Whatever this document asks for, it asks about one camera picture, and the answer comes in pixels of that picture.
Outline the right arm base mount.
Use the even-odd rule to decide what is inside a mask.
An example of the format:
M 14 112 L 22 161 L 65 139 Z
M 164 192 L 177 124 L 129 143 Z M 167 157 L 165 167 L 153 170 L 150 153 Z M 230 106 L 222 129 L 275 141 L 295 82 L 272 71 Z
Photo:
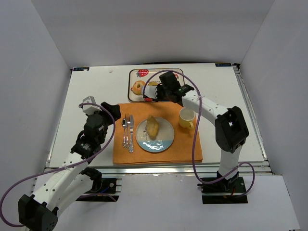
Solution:
M 246 187 L 243 177 L 236 179 L 231 185 L 225 186 L 223 181 L 214 184 L 198 183 L 204 205 L 247 204 Z

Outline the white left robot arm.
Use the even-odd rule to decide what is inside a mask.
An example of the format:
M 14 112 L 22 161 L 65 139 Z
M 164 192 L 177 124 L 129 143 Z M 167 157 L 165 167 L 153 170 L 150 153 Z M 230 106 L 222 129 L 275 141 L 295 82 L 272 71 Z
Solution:
M 18 201 L 19 222 L 32 231 L 52 231 L 75 200 L 84 193 L 97 195 L 105 189 L 101 172 L 89 164 L 102 151 L 108 126 L 121 118 L 120 106 L 88 102 L 81 107 L 87 120 L 63 165 L 43 186 Z

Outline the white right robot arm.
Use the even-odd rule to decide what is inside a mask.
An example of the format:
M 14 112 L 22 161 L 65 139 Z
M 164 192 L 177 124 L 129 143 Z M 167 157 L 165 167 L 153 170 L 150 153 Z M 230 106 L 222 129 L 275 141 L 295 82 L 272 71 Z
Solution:
M 145 97 L 155 101 L 171 101 L 190 109 L 205 118 L 215 127 L 215 141 L 220 148 L 220 165 L 216 180 L 205 181 L 204 185 L 220 183 L 225 188 L 230 187 L 239 176 L 239 156 L 246 138 L 249 136 L 248 127 L 241 109 L 222 106 L 201 95 L 198 87 L 192 81 L 181 85 L 175 74 L 170 71 L 158 72 L 160 84 L 144 87 Z

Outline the oblong golden bread roll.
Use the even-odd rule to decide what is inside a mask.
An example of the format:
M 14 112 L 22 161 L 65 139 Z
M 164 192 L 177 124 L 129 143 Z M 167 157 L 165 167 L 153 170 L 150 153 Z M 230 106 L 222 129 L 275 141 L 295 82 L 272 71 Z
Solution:
M 150 138 L 152 140 L 155 140 L 158 134 L 158 131 L 159 131 L 159 123 L 157 122 L 154 116 L 152 115 L 148 116 L 146 128 L 147 128 L 147 132 Z

